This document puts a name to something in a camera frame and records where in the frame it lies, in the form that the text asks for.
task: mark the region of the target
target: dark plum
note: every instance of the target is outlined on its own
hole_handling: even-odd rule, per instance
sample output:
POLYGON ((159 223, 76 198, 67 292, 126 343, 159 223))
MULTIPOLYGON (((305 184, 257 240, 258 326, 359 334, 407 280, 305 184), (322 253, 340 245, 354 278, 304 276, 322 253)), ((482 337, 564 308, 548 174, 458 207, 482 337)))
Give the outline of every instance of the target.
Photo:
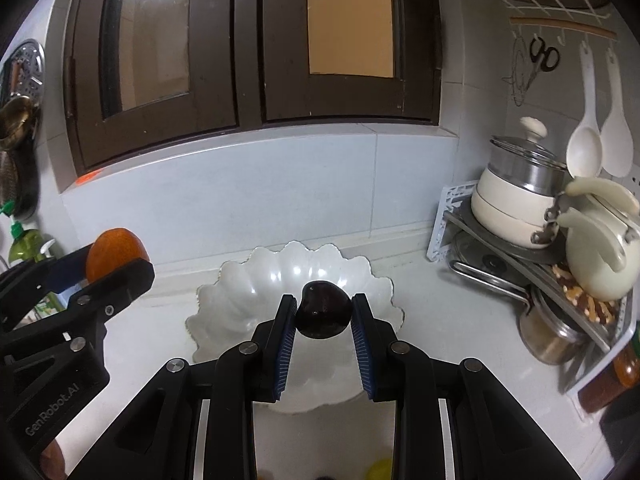
POLYGON ((296 328, 311 339, 327 339, 342 332, 351 321, 353 306, 347 294, 331 282, 309 282, 302 289, 296 328))

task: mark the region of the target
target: pot handle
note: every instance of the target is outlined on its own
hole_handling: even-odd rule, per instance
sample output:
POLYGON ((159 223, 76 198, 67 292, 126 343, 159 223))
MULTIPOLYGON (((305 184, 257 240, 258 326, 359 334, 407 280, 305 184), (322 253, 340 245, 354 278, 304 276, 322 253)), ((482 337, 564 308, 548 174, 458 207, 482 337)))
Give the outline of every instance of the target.
POLYGON ((562 213, 557 222, 560 227, 578 230, 584 236, 584 243, 593 244, 613 272, 620 272, 625 268, 625 250, 611 229, 603 222, 590 218, 573 207, 562 213))
POLYGON ((529 293, 527 292, 527 289, 522 286, 508 282, 502 278, 498 278, 497 276, 484 272, 484 270, 480 270, 477 267, 467 265, 460 260, 453 260, 449 263, 449 267, 453 272, 460 276, 464 276, 468 280, 479 283, 485 288, 490 288, 495 292, 509 296, 510 298, 521 301, 529 306, 529 293))
POLYGON ((576 177, 564 188, 569 196, 592 194, 603 198, 614 208, 629 215, 640 214, 640 203, 626 187, 597 177, 576 177))

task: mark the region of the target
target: wooden rod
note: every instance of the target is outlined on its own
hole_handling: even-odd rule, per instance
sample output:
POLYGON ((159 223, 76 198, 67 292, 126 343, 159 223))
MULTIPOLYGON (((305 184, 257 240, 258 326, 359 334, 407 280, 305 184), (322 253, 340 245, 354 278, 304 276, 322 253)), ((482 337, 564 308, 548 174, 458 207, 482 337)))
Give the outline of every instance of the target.
POLYGON ((616 40, 618 35, 612 30, 596 27, 595 25, 587 25, 586 23, 570 22, 569 20, 556 20, 555 18, 525 18, 523 16, 511 16, 509 18, 511 25, 536 25, 542 27, 565 28, 566 30, 577 30, 578 32, 586 32, 608 40, 616 40))

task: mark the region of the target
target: brown window frame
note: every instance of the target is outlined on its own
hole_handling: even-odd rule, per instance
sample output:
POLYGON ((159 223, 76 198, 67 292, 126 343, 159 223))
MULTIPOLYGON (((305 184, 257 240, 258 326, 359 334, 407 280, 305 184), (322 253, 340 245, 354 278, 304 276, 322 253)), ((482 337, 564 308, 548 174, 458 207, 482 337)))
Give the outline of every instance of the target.
POLYGON ((67 89, 65 107, 79 174, 163 142, 236 127, 231 0, 190 0, 188 92, 108 117, 100 92, 104 2, 74 0, 67 26, 65 76, 73 95, 67 89))
POLYGON ((437 124, 439 0, 392 0, 392 6, 394 77, 384 78, 310 74, 306 0, 263 0, 266 121, 351 116, 437 124))

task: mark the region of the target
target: window hinge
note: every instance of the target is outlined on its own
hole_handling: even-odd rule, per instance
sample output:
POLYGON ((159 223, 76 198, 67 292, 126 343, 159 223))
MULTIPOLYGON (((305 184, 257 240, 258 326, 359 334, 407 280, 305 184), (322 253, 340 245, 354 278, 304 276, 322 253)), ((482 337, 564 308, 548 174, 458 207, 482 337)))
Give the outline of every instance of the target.
POLYGON ((76 117, 76 60, 73 57, 65 57, 63 71, 65 115, 71 119, 76 117))

